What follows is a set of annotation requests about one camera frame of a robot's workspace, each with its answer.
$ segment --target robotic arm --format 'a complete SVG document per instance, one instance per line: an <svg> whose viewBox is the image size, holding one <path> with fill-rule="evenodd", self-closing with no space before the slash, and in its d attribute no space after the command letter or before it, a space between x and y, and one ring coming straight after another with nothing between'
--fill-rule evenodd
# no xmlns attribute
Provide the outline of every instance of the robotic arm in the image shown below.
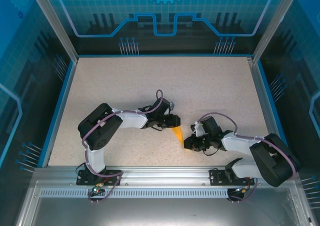
<svg viewBox="0 0 320 226"><path fill-rule="evenodd" d="M118 129L123 128L173 128L180 126L180 118L177 115L171 114L174 109L174 104L166 99L158 99L152 106L146 106L135 111L124 111L114 115L103 122L95 129L85 140L88 150L88 164L94 170L91 172L93 177L96 173L104 174L106 165L104 161L104 146L109 142L112 136ZM78 126L81 138L83 138L97 123L109 114L119 112L117 109L112 109L108 104L104 103L98 106L91 114L89 114Z"/></svg>
<svg viewBox="0 0 320 226"><path fill-rule="evenodd" d="M284 142L276 134L269 134L263 141L257 137L238 136L231 130L222 131L212 116L196 121L191 125L192 135L185 139L184 148L196 152L206 151L213 146L223 151L238 151L251 160L238 158L225 167L225 176L230 182L241 178L263 178L267 183L278 187L300 169L300 163ZM285 155L270 147L267 142L274 144Z"/></svg>

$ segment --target metal plate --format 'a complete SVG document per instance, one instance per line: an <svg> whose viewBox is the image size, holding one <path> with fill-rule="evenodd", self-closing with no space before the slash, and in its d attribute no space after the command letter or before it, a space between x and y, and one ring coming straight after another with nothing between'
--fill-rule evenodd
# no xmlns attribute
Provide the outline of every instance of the metal plate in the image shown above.
<svg viewBox="0 0 320 226"><path fill-rule="evenodd" d="M113 175L121 172L121 170L105 170L103 172L104 175ZM78 177L76 180L76 185L91 185L94 186L100 182L102 182L104 179L101 177L95 177L94 179L92 178L92 174L89 173L87 170L79 170ZM112 177L108 179L104 183L105 186L113 186L115 185L117 181L117 177Z"/></svg>
<svg viewBox="0 0 320 226"><path fill-rule="evenodd" d="M210 185L211 186L217 186L217 185L223 185L223 186L247 186L248 180L243 179L237 179L233 180L233 183L229 181L229 179L225 175L224 170L218 170L213 169L209 171L210 174ZM253 179L250 180L250 185L255 185L255 181Z"/></svg>

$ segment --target wire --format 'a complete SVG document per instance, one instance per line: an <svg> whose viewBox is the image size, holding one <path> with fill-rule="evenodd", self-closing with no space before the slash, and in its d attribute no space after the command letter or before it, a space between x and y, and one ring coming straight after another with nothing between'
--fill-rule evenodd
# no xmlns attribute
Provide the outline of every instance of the wire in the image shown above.
<svg viewBox="0 0 320 226"><path fill-rule="evenodd" d="M204 153L204 155L206 155L206 156L212 156L212 155L216 154L216 152L218 152L218 150L219 150L219 149L217 149L214 153L209 154L209 155L207 155L204 150L203 150L203 153Z"/></svg>
<svg viewBox="0 0 320 226"><path fill-rule="evenodd" d="M210 113L207 113L207 114L203 115L200 119L198 119L198 122L200 123L200 121L201 121L204 117L206 117L206 116L208 116L208 115L222 115L222 116L226 117L227 119L229 119L229 120L234 124L234 133L236 133L236 132L238 131L238 125L236 124L236 122L235 122L232 118L230 118L228 115L225 115L225 114L219 113L219 112L210 112Z"/></svg>
<svg viewBox="0 0 320 226"><path fill-rule="evenodd" d="M85 165L85 162L83 162L82 164L80 164L78 167L76 167L75 172L76 174L78 174L79 172L77 172L77 169L79 169L82 165Z"/></svg>
<svg viewBox="0 0 320 226"><path fill-rule="evenodd" d="M248 190L250 189L250 178L246 178L246 180L248 181Z"/></svg>
<svg viewBox="0 0 320 226"><path fill-rule="evenodd" d="M95 175L99 176L99 177L102 177L102 178L112 178L112 177L117 177L118 176L118 180L116 181L116 183L114 184L114 186L112 187L112 189L110 190L109 194L107 194L107 196L103 199L105 200L110 194L111 192L114 190L115 186L117 185L117 183L120 181L120 179L122 178L122 175L124 174L123 172L119 172L119 173L116 173L116 174L113 174L113 175L102 175L102 174L99 174L98 172L94 171L94 169L91 167L91 165L89 164L89 156L88 156L88 146L86 145L86 139L88 138L88 136L94 131L96 130L103 122L105 122L106 120L108 120L109 118L111 118L112 116L115 116L115 115L118 115L118 114L121 114L121 113L132 113L132 114L138 114L138 115L145 115L145 114L149 114L149 113L152 113L154 111L156 111L160 105L162 104L162 101L164 99L164 93L162 90L157 90L156 92L156 98L157 99L160 99L158 105L152 109L152 110L148 110L148 111L145 111L145 112L140 112L140 111L133 111L133 110L124 110L124 111L117 111L117 112L114 112L112 114L109 114L107 115L106 117L104 117L101 121L99 121L95 126L92 127L92 129L90 129L86 134L85 136L83 137L81 143L82 145L84 146L85 148L85 153L84 153L84 157L85 157L85 162L86 162L86 166L88 167L88 169Z"/></svg>
<svg viewBox="0 0 320 226"><path fill-rule="evenodd" d="M198 122L200 122L204 117L208 116L208 115L222 115L224 117L226 117L227 119L229 119L233 124L234 124L234 135L237 137L237 138L240 138L240 139L246 139L246 140L260 140L266 144L268 144L270 147L274 148L276 151L279 152L279 154L281 154L284 159L288 162L288 164L290 165L291 167L291 170L292 170L292 176L291 176L291 179L294 179L296 177L296 168L295 166L293 165L293 163L291 162L291 160L289 159L289 157L281 150L279 149L275 144L271 143L270 141L268 140L265 140L263 138L259 138L259 137L252 137L252 136L243 136L243 135L238 135L237 134L237 130L238 130L238 126L236 124L236 122L230 118L228 115L225 115L225 114L222 114L222 113L218 113L218 112L210 112L210 113L207 113L205 115L203 115L199 120Z"/></svg>
<svg viewBox="0 0 320 226"><path fill-rule="evenodd" d="M258 187L258 179L255 179L254 188L253 188L251 194L248 197L246 197L245 199L242 199L242 198L237 197L237 196L230 196L230 198L234 198L234 199L240 200L240 202L248 201L254 195L254 193L256 192L257 187Z"/></svg>
<svg viewBox="0 0 320 226"><path fill-rule="evenodd" d="M103 183L107 182L109 179L111 179L111 178L105 178L105 179L103 180Z"/></svg>
<svg viewBox="0 0 320 226"><path fill-rule="evenodd" d="M99 202L105 201L105 200L112 194L112 192L114 191L116 185L119 183L120 179L121 179L121 177L119 177L119 178L116 180L115 184L112 186L111 190L109 191L109 193L108 193L104 198L102 198L101 200L97 200L96 202L99 203ZM90 192L88 193L88 200L90 200L91 202L95 202L95 201L92 199L91 194L92 194L92 191L90 191Z"/></svg>

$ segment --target blue frame edge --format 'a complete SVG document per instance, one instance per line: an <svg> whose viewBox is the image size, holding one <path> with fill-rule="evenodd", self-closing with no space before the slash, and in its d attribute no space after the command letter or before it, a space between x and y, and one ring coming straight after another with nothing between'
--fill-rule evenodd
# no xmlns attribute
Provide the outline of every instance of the blue frame edge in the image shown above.
<svg viewBox="0 0 320 226"><path fill-rule="evenodd" d="M264 87L265 87L265 91L266 91L268 100L270 102L272 114L273 114L274 119L275 119L275 123L276 123L276 127L278 129L278 132L279 132L279 136L283 140L283 142L286 145L288 145L286 137L285 137L285 133L284 133L284 130L282 128L282 125L281 125L281 122L280 122L280 118L279 118L279 115L278 115L278 112L277 112L277 109L276 109L276 105L275 105L274 100L272 98L271 91L270 91L270 88L269 88L269 85L268 85L268 82L267 82L267 78L266 78L266 75L264 73L265 71L264 71L264 69L262 67L262 64L261 64L260 60L258 61L257 65L258 65L258 70L260 71L260 74L261 74L261 77L262 77L262 80L263 80L263 84L264 84Z"/></svg>
<svg viewBox="0 0 320 226"><path fill-rule="evenodd" d="M68 67L68 71L65 75L65 79L61 88L61 92L56 103L55 112L53 113L53 117L50 123L50 127L48 133L45 138L45 142L43 145L43 149L40 155L40 159L37 167L43 168L46 167L49 161L49 157L54 146L54 142L56 140L56 136L58 133L58 128L60 125L60 121L63 115L63 111L66 106L66 101L69 95L69 91L71 88L72 80L75 75L77 65L71 61Z"/></svg>

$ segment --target blue printed backdrop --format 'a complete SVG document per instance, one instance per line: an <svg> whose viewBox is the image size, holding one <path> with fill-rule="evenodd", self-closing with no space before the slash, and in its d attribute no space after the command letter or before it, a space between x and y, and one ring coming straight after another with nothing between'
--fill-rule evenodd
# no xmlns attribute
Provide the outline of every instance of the blue printed backdrop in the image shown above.
<svg viewBox="0 0 320 226"><path fill-rule="evenodd" d="M261 58L302 178L320 177L319 14L319 0L294 0Z"/></svg>
<svg viewBox="0 0 320 226"><path fill-rule="evenodd" d="M0 38L0 225L9 226L37 165L70 58L35 0L0 0Z"/></svg>
<svg viewBox="0 0 320 226"><path fill-rule="evenodd" d="M253 53L280 0L50 0L79 54Z"/></svg>

